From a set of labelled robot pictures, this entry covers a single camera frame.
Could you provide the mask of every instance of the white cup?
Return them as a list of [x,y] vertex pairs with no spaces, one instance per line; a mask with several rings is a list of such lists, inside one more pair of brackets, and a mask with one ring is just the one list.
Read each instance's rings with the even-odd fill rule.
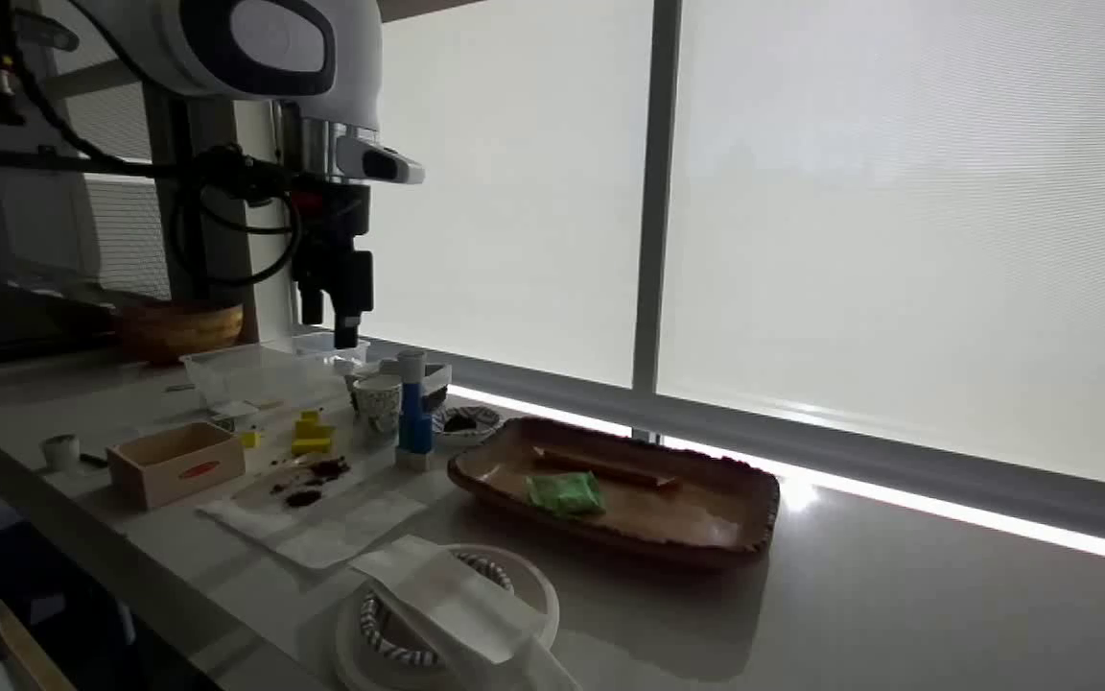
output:
[[397,432],[401,385],[393,375],[368,371],[355,375],[347,389],[355,422],[382,439]]
[[52,432],[40,443],[46,472],[70,472],[79,464],[83,444],[78,432]]

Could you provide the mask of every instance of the black cable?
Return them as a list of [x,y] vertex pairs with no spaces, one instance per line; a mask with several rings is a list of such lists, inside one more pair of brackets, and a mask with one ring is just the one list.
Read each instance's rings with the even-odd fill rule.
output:
[[[300,212],[296,212],[296,205],[291,205],[287,190],[285,190],[285,196],[271,196],[271,201],[281,201],[281,205],[287,206],[287,220],[291,220],[287,226],[245,226],[245,222],[234,222],[234,220],[226,220],[226,215],[217,215],[217,212],[207,206],[207,201],[204,201],[207,182],[199,182],[199,166],[187,166],[187,169],[179,169],[179,166],[136,166],[136,162],[121,162],[121,156],[93,146],[86,137],[79,137],[79,135],[58,114],[58,106],[52,106],[51,95],[40,92],[39,75],[31,71],[25,56],[24,56],[24,51],[19,51],[19,38],[16,38],[10,0],[0,0],[0,51],[2,51],[6,61],[10,61],[10,71],[16,71],[19,84],[24,84],[24,95],[25,95],[25,101],[39,106],[39,114],[61,135],[61,143],[72,146],[72,150],[79,150],[86,162],[107,166],[107,169],[121,169],[121,174],[140,174],[140,176],[179,176],[179,174],[187,174],[187,176],[176,182],[171,212],[168,212],[168,222],[164,222],[164,235],[168,235],[168,245],[171,245],[176,263],[184,263],[187,271],[204,276],[207,284],[230,284],[230,286],[259,284],[259,279],[274,276],[285,263],[291,263],[291,257],[296,257],[296,248],[300,248],[300,238],[301,238],[301,222],[300,222]],[[212,222],[217,222],[217,226],[226,226],[226,231],[237,231],[237,235],[287,235],[287,245],[285,245],[285,254],[281,254],[268,270],[259,270],[259,271],[248,271],[248,276],[216,276],[216,271],[207,271],[207,263],[191,263],[191,257],[187,257],[187,245],[184,245],[184,235],[179,235],[179,231],[184,231],[179,220],[184,220],[187,205],[195,205],[204,220],[212,220]]]
[[6,51],[10,56],[10,71],[24,84],[24,95],[39,106],[39,114],[61,135],[61,143],[70,143],[72,150],[79,150],[83,156],[112,166],[112,169],[127,169],[127,174],[144,174],[144,176],[168,176],[176,174],[176,166],[136,166],[136,162],[121,162],[101,146],[93,146],[86,137],[79,137],[51,103],[51,95],[40,92],[39,75],[31,71],[24,45],[16,38],[16,13],[10,0],[0,0],[0,51]]
[[179,238],[179,220],[184,220],[187,205],[199,205],[199,201],[191,201],[199,190],[204,188],[195,188],[195,190],[179,188],[176,201],[171,201],[171,212],[168,212],[168,245],[171,245],[176,263],[184,263],[187,271],[207,276],[207,284],[230,284],[230,286],[259,284],[259,279],[274,276],[285,263],[291,263],[291,257],[300,248],[300,238],[301,238],[301,222],[300,222],[300,212],[296,212],[291,196],[274,196],[287,206],[291,226],[287,226],[285,254],[268,270],[248,271],[248,276],[216,276],[216,271],[207,271],[207,263],[195,270],[191,257],[187,257],[187,245]]
[[207,201],[199,196],[199,215],[212,220],[216,226],[226,226],[226,231],[237,231],[237,235],[291,235],[291,222],[287,226],[248,226],[248,222],[234,222],[226,215],[217,215],[216,206],[207,206]]

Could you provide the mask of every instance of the white countertop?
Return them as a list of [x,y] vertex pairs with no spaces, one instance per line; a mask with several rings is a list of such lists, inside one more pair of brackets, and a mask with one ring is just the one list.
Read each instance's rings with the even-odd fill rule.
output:
[[[179,371],[112,356],[0,368],[0,496],[127,600],[221,687],[335,687],[329,617],[351,568],[300,572],[195,514],[212,496],[127,510],[107,472],[39,477],[39,443],[86,450],[195,413]],[[783,508],[771,551],[723,576],[666,572],[489,514],[441,464],[392,467],[373,490],[419,490],[393,524],[434,540],[489,540],[528,558],[561,591],[557,656],[588,691],[1105,691],[1105,562],[819,490]]]

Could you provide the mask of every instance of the cardboard box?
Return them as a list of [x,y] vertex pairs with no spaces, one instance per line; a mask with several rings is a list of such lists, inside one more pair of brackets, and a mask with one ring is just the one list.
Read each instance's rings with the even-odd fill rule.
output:
[[140,510],[176,503],[245,472],[241,444],[207,422],[115,444],[107,464],[115,489]]

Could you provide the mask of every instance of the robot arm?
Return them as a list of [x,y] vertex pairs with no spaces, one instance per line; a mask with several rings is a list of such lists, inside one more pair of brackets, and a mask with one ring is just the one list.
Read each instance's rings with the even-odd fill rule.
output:
[[176,95],[266,95],[335,128],[335,176],[423,182],[374,143],[374,0],[72,0],[144,82]]
[[373,309],[368,188],[342,182],[423,182],[374,146],[381,9],[374,0],[78,0],[112,45],[176,95],[268,95],[296,110],[287,166],[306,174],[296,215],[301,238],[291,276],[301,322],[335,302],[335,345],[355,345]]

